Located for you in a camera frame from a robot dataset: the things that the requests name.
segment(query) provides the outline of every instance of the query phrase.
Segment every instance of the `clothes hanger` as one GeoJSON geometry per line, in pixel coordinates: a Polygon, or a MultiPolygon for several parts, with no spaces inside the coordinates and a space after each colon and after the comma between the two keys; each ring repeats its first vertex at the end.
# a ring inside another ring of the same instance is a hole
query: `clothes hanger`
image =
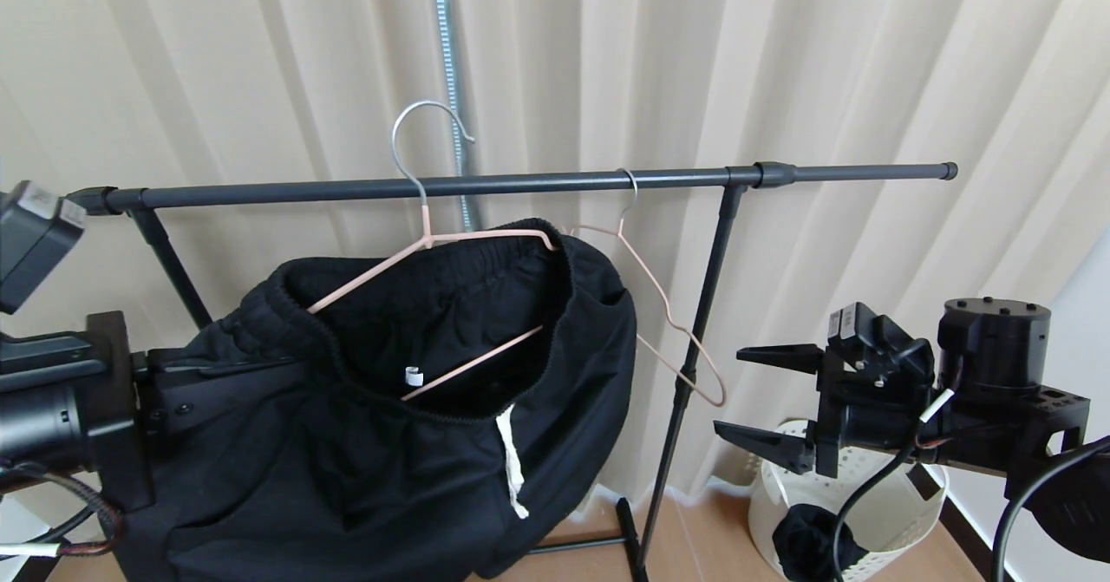
{"type": "Polygon", "coordinates": [[[726,401],[728,401],[728,391],[727,391],[727,388],[725,387],[725,380],[720,377],[720,372],[717,371],[717,364],[713,362],[713,358],[709,357],[709,353],[705,350],[705,347],[702,345],[702,342],[698,341],[698,339],[696,337],[694,337],[694,333],[692,333],[689,331],[689,329],[687,329],[686,327],[682,327],[677,322],[675,322],[674,317],[670,314],[670,300],[669,300],[669,298],[667,298],[666,292],[663,291],[663,287],[659,285],[659,281],[657,281],[655,279],[655,274],[652,273],[652,271],[647,268],[647,264],[644,263],[644,260],[636,252],[636,249],[632,248],[632,244],[628,243],[628,240],[626,240],[625,237],[624,237],[624,221],[625,221],[625,215],[628,213],[628,210],[630,210],[635,205],[636,201],[639,199],[639,184],[636,182],[636,177],[633,175],[632,171],[629,171],[627,168],[619,168],[618,170],[620,170],[622,172],[624,172],[625,174],[627,174],[628,179],[632,180],[633,195],[632,195],[632,202],[628,203],[628,207],[624,208],[624,210],[620,212],[620,219],[618,219],[618,221],[617,221],[617,230],[609,231],[608,229],[602,229],[599,227],[589,225],[589,223],[576,223],[576,225],[572,227],[569,229],[569,231],[575,231],[576,229],[585,229],[587,231],[596,231],[598,233],[606,233],[606,234],[610,234],[610,235],[615,237],[617,239],[617,241],[619,241],[619,242],[622,242],[622,244],[624,244],[625,249],[636,260],[636,263],[638,263],[639,267],[640,267],[640,269],[644,270],[644,273],[647,274],[647,278],[650,279],[652,284],[655,285],[655,291],[659,293],[659,298],[663,299],[663,308],[664,308],[664,311],[666,311],[666,314],[667,314],[667,324],[669,324],[670,328],[673,328],[675,330],[678,330],[678,332],[680,332],[680,333],[685,334],[686,337],[688,337],[690,339],[690,341],[694,342],[694,345],[697,347],[698,352],[700,352],[702,355],[705,357],[705,361],[706,361],[706,363],[709,364],[709,369],[713,370],[714,375],[717,377],[717,384],[720,387],[720,400],[714,400],[713,398],[709,398],[709,395],[705,391],[703,391],[700,388],[698,388],[698,385],[695,384],[694,381],[689,380],[686,377],[686,374],[682,373],[682,371],[679,371],[678,368],[676,368],[673,363],[670,363],[669,361],[667,361],[666,359],[664,359],[663,354],[659,354],[659,351],[656,350],[654,345],[652,345],[650,343],[648,343],[647,340],[645,340],[642,335],[636,334],[636,339],[639,340],[639,342],[644,345],[644,348],[649,349],[649,351],[652,351],[652,354],[655,354],[655,357],[658,358],[658,360],[659,360],[660,363],[663,363],[664,365],[666,365],[667,369],[669,369],[672,372],[674,372],[683,382],[685,382],[686,384],[688,384],[690,387],[690,389],[694,389],[694,391],[697,392],[698,395],[700,395],[702,398],[705,398],[706,402],[708,402],[709,404],[713,404],[714,407],[718,407],[718,408],[719,407],[724,407],[725,403],[726,403],[726,401]]]}
{"type": "MultiPolygon", "coordinates": [[[[405,259],[406,257],[413,254],[414,252],[418,251],[422,248],[430,249],[432,248],[432,244],[436,242],[461,242],[464,240],[487,240],[493,238],[535,237],[543,240],[544,245],[547,247],[547,250],[551,251],[555,250],[555,247],[552,245],[551,239],[547,238],[547,233],[544,233],[543,231],[538,231],[535,229],[500,229],[496,231],[480,231],[477,233],[447,233],[441,235],[432,234],[432,219],[427,209],[427,191],[424,190],[424,183],[421,183],[420,179],[413,177],[412,172],[408,171],[408,168],[405,168],[404,163],[401,162],[401,154],[400,152],[397,152],[397,130],[401,128],[401,122],[405,119],[405,117],[412,113],[413,110],[415,110],[416,108],[422,108],[425,104],[431,104],[431,107],[440,108],[441,110],[451,114],[452,120],[455,122],[455,124],[458,124],[458,131],[462,133],[463,138],[465,138],[467,142],[471,143],[474,143],[475,141],[475,139],[467,133],[463,122],[458,120],[458,114],[456,114],[456,112],[453,111],[452,108],[448,108],[447,104],[443,104],[437,101],[417,101],[413,104],[408,104],[408,107],[401,112],[401,116],[398,116],[397,120],[393,123],[393,134],[390,137],[390,148],[392,148],[393,150],[393,163],[396,164],[397,170],[401,171],[401,174],[403,174],[405,179],[412,181],[413,184],[416,185],[416,189],[420,191],[421,220],[424,223],[423,237],[413,242],[412,244],[410,244],[404,250],[401,250],[400,253],[393,254],[393,257],[385,259],[385,261],[379,263],[377,265],[373,267],[366,272],[363,272],[354,280],[347,282],[340,289],[320,299],[315,304],[309,308],[310,313],[319,313],[322,309],[324,309],[329,304],[332,304],[336,300],[343,298],[345,294],[351,293],[353,290],[357,289],[363,283],[370,281],[374,277],[377,277],[377,274],[381,274],[382,272],[385,272],[385,270],[389,270],[390,268],[396,265],[402,261],[402,259],[405,259]]],[[[436,387],[447,382],[448,380],[460,375],[461,373],[466,372],[468,369],[472,369],[475,365],[478,365],[480,363],[483,363],[484,361],[487,361],[488,359],[492,359],[497,354],[508,350],[509,348],[513,348],[514,345],[521,343],[527,338],[538,333],[539,330],[543,330],[543,325],[536,327],[535,329],[532,329],[531,331],[519,337],[516,337],[503,343],[502,345],[498,345],[497,348],[494,348],[490,352],[486,352],[481,357],[475,358],[468,361],[467,363],[460,365],[458,368],[455,368],[454,370],[435,379],[428,384],[422,385],[411,391],[406,395],[401,397],[401,400],[407,402],[408,400],[416,398],[417,395],[424,393],[425,391],[435,389],[436,387]]]]}
{"type": "Polygon", "coordinates": [[[385,261],[379,263],[377,265],[373,267],[366,272],[363,272],[362,274],[360,274],[357,278],[350,281],[345,285],[320,299],[315,304],[309,308],[309,313],[319,313],[322,309],[324,309],[329,304],[332,304],[336,300],[343,298],[345,294],[351,293],[353,290],[359,288],[359,285],[365,283],[366,281],[373,279],[374,277],[377,277],[377,274],[385,272],[385,270],[389,270],[390,268],[396,265],[402,261],[402,259],[405,259],[406,257],[413,254],[414,252],[416,252],[422,248],[430,249],[432,248],[432,244],[436,242],[461,242],[464,240],[487,240],[493,238],[535,237],[543,240],[544,245],[547,247],[547,250],[551,251],[555,250],[555,247],[552,245],[551,239],[547,238],[547,233],[544,233],[543,231],[538,231],[535,229],[498,229],[495,231],[478,231],[476,233],[446,233],[441,235],[432,234],[432,219],[427,210],[427,192],[424,191],[424,183],[421,183],[420,179],[413,177],[412,172],[408,172],[408,168],[405,168],[404,163],[401,163],[401,155],[397,152],[397,129],[401,128],[401,122],[405,119],[405,117],[412,113],[413,110],[415,110],[416,108],[422,108],[425,104],[431,104],[431,107],[440,108],[441,110],[451,114],[452,120],[454,120],[455,124],[458,124],[458,131],[463,134],[463,138],[465,138],[467,142],[471,143],[475,142],[475,139],[472,138],[472,136],[470,136],[466,132],[466,128],[463,127],[463,122],[458,120],[458,114],[456,114],[455,111],[452,111],[452,108],[448,108],[447,104],[443,104],[437,101],[417,101],[413,104],[408,104],[408,107],[405,108],[403,112],[401,112],[401,116],[397,117],[396,122],[393,123],[393,134],[390,138],[390,147],[392,147],[393,149],[393,163],[396,164],[397,170],[401,171],[401,174],[403,174],[405,179],[412,181],[413,184],[416,185],[416,189],[420,190],[420,211],[421,211],[421,221],[424,223],[424,235],[421,239],[413,242],[412,244],[410,244],[408,248],[401,250],[400,253],[393,254],[393,257],[385,259],[385,261]]]}

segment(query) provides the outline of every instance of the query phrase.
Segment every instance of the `beige curtain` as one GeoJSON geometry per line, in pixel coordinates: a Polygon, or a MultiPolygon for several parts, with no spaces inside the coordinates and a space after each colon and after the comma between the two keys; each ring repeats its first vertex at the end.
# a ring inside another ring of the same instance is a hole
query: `beige curtain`
{"type": "MultiPolygon", "coordinates": [[[[861,300],[932,338],[946,299],[1049,301],[1110,222],[1110,0],[454,0],[464,116],[477,173],[955,160],[952,182],[753,191],[707,347],[731,400],[695,398],[672,483],[743,480],[712,434],[814,409],[813,379],[731,358],[820,341],[861,300]]],[[[404,104],[445,99],[433,0],[0,0],[0,187],[57,191],[396,177],[404,104]]],[[[402,151],[453,173],[442,112],[402,151]]],[[[718,190],[645,191],[629,237],[693,320],[718,190]]],[[[615,223],[627,192],[500,195],[484,223],[527,215],[615,223]]],[[[169,210],[163,219],[214,315],[285,259],[387,255],[411,242],[411,201],[169,210]]],[[[438,229],[457,202],[433,200],[438,229]]],[[[194,329],[124,218],[90,221],[78,250],[4,332],[77,329],[122,309],[134,349],[194,329]]],[[[647,338],[685,342],[635,264],[604,238],[647,338]]],[[[603,472],[643,494],[673,377],[646,352],[603,472]]]]}

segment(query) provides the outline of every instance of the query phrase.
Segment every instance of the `fabric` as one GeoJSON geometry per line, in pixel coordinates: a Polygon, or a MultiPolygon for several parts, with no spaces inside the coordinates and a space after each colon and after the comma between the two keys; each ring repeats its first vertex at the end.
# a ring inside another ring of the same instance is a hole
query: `fabric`
{"type": "Polygon", "coordinates": [[[571,514],[627,413],[635,311],[588,244],[539,220],[507,228],[558,250],[504,238],[421,251],[319,315],[305,307],[381,260],[295,259],[202,330],[182,363],[294,358],[312,374],[152,451],[158,503],[129,515],[117,550],[128,578],[488,578],[571,514]],[[405,368],[426,384],[541,324],[397,400],[405,368]]]}
{"type": "MultiPolygon", "coordinates": [[[[836,513],[814,504],[795,504],[771,534],[783,574],[790,582],[828,582],[834,579],[833,526],[836,513]]],[[[840,531],[840,566],[847,571],[868,554],[856,544],[851,529],[840,531]]]]}

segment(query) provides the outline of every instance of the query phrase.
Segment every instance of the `clothes rack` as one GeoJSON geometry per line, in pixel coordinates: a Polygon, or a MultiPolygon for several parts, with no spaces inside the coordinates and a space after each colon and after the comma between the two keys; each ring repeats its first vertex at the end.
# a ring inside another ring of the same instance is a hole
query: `clothes rack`
{"type": "MultiPolygon", "coordinates": [[[[951,180],[957,174],[955,163],[910,165],[846,165],[798,168],[778,162],[758,162],[749,167],[686,168],[686,170],[642,170],[634,177],[639,188],[724,188],[716,231],[709,259],[706,262],[702,293],[694,318],[693,334],[699,341],[705,337],[709,322],[717,283],[720,278],[725,252],[733,224],[736,221],[740,197],[751,190],[781,188],[798,182],[878,181],[895,179],[951,180]]],[[[629,178],[619,171],[565,172],[547,174],[507,174],[492,177],[455,177],[422,179],[427,195],[485,195],[545,192],[587,192],[625,190],[629,178]]],[[[90,215],[130,215],[143,239],[154,250],[170,283],[198,328],[212,321],[204,302],[182,264],[170,237],[157,214],[159,209],[183,207],[215,207],[290,202],[320,202],[340,200],[373,200],[416,198],[417,190],[404,179],[364,181],[311,181],[300,183],[258,183],[238,185],[202,185],[186,188],[83,188],[68,195],[83,207],[90,215]]],[[[697,380],[697,345],[689,342],[682,372],[692,381],[697,380]]],[[[599,545],[623,544],[628,558],[632,579],[647,582],[647,554],[658,521],[670,462],[678,445],[678,434],[689,404],[690,388],[676,378],[675,397],[667,434],[663,444],[655,485],[652,491],[643,538],[637,535],[628,500],[617,502],[616,512],[620,534],[586,541],[573,541],[535,548],[532,553],[551,553],[599,545]]]]}

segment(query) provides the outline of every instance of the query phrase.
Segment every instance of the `white plastic basket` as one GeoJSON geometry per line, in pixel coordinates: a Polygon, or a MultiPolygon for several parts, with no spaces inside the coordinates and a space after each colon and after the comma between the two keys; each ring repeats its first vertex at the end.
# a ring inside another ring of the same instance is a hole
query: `white plastic basket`
{"type": "MultiPolygon", "coordinates": [[[[797,420],[781,424],[776,431],[805,436],[806,427],[805,420],[797,420]]],[[[751,491],[748,526],[764,560],[783,575],[771,535],[790,506],[814,504],[837,513],[856,488],[888,462],[888,454],[845,448],[840,451],[839,478],[836,480],[817,472],[797,475],[777,464],[760,462],[751,491]]],[[[939,468],[944,476],[940,489],[932,498],[922,500],[906,475],[909,469],[910,465],[906,465],[904,470],[892,472],[849,511],[848,528],[856,543],[868,554],[844,572],[846,582],[871,578],[925,539],[937,524],[948,494],[948,471],[939,468]]]]}

